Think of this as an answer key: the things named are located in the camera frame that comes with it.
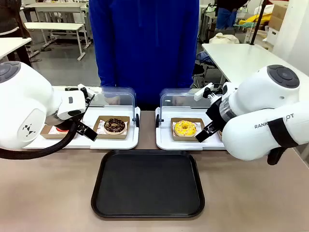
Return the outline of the person left forearm blue sleeve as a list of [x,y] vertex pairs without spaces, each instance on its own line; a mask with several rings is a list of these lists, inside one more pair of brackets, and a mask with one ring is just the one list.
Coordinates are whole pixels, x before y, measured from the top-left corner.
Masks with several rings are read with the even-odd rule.
[[195,66],[195,52],[182,54],[179,58],[177,88],[189,88],[193,83],[192,74]]

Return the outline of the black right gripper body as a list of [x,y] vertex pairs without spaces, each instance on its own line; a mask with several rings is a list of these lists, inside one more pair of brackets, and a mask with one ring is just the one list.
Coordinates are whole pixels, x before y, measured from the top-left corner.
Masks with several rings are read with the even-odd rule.
[[210,108],[206,111],[206,115],[210,118],[211,122],[207,127],[222,130],[226,125],[226,122],[220,114],[220,104],[222,102],[222,97],[217,99],[214,103],[211,104]]

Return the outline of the white workbench table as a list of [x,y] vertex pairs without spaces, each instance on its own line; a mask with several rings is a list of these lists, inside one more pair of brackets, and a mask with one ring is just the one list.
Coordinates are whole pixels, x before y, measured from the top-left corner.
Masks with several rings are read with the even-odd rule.
[[77,58],[78,61],[81,61],[82,58],[85,56],[86,52],[82,50],[82,45],[81,45],[81,38],[79,36],[79,32],[82,31],[84,33],[84,40],[85,40],[85,49],[87,49],[90,46],[90,41],[88,40],[88,36],[84,27],[84,24],[80,23],[48,23],[48,22],[27,22],[25,23],[25,26],[29,30],[40,30],[44,39],[44,45],[42,46],[43,49],[48,47],[51,43],[53,43],[56,39],[50,39],[49,41],[47,40],[44,31],[54,31],[56,30],[57,32],[59,30],[61,31],[73,31],[73,33],[76,34],[76,38],[78,41],[78,46],[79,46],[79,51],[80,55]]
[[86,3],[83,2],[37,2],[23,8],[34,9],[38,22],[85,23],[87,17]]
[[0,38],[0,60],[6,57],[9,53],[31,42],[31,38]]

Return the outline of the black stand pole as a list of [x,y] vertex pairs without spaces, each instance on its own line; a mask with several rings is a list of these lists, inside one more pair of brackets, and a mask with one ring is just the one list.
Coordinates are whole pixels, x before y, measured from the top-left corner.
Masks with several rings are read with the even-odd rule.
[[252,39],[250,41],[250,45],[254,45],[254,41],[255,41],[256,35],[258,33],[259,26],[260,26],[266,5],[267,5],[267,0],[263,0],[262,5],[261,5],[260,14],[259,14],[258,20],[257,20],[256,25],[255,25],[254,33],[253,33]]

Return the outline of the bystander in blue clothes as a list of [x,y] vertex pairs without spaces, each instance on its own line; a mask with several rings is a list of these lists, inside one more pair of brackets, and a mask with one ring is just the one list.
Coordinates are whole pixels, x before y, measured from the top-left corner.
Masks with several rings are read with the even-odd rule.
[[227,29],[234,26],[237,10],[246,4],[248,0],[217,0],[215,15],[216,29]]

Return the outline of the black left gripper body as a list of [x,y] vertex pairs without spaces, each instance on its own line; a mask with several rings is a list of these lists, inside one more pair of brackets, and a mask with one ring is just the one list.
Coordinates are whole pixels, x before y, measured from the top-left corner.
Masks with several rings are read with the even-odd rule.
[[73,131],[75,132],[84,132],[84,126],[82,126],[82,119],[83,115],[78,115],[71,117],[62,123],[55,125],[56,128],[62,130],[62,131],[70,131],[72,128],[72,125],[75,124],[76,126],[74,127],[75,129]]

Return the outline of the person torso in blue coat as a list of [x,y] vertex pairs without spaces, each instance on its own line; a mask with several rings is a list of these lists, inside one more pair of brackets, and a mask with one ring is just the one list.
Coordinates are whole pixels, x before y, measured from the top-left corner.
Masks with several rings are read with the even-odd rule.
[[95,56],[115,60],[115,87],[129,87],[142,110],[177,88],[179,58],[197,51],[199,0],[89,0]]

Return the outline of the yellow sprinkled donut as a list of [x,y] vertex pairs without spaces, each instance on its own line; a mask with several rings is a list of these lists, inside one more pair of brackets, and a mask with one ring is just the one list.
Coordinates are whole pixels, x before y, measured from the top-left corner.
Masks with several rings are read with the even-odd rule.
[[174,133],[179,137],[193,137],[196,134],[195,123],[181,120],[174,125]]

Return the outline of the cream tote bag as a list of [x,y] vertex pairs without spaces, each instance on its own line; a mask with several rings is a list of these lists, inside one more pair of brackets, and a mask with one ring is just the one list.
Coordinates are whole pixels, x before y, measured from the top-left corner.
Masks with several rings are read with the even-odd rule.
[[239,39],[234,35],[219,32],[209,40],[209,44],[239,44]]

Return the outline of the black plastic serving tray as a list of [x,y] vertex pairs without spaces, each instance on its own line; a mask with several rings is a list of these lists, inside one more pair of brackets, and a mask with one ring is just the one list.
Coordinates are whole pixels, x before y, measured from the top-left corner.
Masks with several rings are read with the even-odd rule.
[[91,197],[101,218],[193,218],[204,206],[196,161],[185,151],[110,151]]

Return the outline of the white cardboard carton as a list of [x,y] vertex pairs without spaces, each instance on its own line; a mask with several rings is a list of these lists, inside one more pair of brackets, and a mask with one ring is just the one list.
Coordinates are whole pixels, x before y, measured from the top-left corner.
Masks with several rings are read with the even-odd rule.
[[279,33],[280,33],[279,31],[273,28],[268,28],[267,36],[264,39],[264,42],[270,47],[271,50],[273,50],[276,44]]

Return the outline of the chocolate sprinkled donut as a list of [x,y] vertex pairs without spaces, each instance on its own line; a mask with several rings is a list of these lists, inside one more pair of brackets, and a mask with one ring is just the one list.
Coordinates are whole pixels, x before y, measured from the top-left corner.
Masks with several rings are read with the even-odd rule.
[[110,118],[104,123],[104,130],[110,135],[122,134],[126,129],[126,124],[118,118]]

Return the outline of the black office chair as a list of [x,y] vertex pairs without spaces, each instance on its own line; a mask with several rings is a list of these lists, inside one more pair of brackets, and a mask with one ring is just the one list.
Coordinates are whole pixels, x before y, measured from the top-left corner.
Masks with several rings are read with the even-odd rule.
[[194,70],[193,70],[193,86],[195,88],[202,88],[205,85],[205,76],[208,69],[217,69],[216,64],[212,61],[206,51],[201,51],[196,56]]

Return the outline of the white printed paper liner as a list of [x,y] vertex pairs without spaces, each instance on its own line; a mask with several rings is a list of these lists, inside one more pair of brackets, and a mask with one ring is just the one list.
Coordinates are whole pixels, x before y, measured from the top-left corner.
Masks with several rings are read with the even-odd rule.
[[[172,123],[172,128],[174,129],[174,125],[176,124],[176,122],[173,122]],[[195,123],[195,125],[196,125],[196,127],[197,127],[197,131],[196,132],[198,132],[198,131],[201,131],[201,124],[200,123]]]
[[109,134],[109,135],[123,135],[126,134],[127,131],[127,122],[125,122],[125,128],[120,132],[109,132],[104,128],[105,121],[100,120],[98,124],[97,133],[98,134]]

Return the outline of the person left hand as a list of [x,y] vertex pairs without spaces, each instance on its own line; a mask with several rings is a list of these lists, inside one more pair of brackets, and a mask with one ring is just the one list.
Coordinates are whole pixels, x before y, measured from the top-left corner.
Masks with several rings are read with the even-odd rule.
[[173,106],[189,106],[190,105],[190,97],[188,97],[188,96],[173,96],[172,97],[172,105]]

